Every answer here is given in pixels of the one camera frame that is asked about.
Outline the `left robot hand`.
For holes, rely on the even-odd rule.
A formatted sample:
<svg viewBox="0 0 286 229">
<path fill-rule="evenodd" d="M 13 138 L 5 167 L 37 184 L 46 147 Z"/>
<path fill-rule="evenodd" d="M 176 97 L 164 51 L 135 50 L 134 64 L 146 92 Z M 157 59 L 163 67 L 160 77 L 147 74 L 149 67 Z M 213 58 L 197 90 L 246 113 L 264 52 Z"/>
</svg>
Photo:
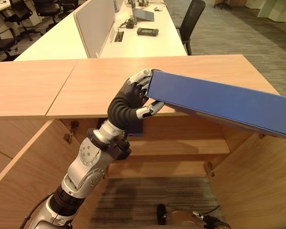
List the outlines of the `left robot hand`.
<svg viewBox="0 0 286 229">
<path fill-rule="evenodd" d="M 107 115 L 115 127 L 125 130 L 132 123 L 158 113 L 164 102 L 154 101 L 146 106 L 147 89 L 155 69 L 143 69 L 128 78 L 111 101 Z"/>
</svg>

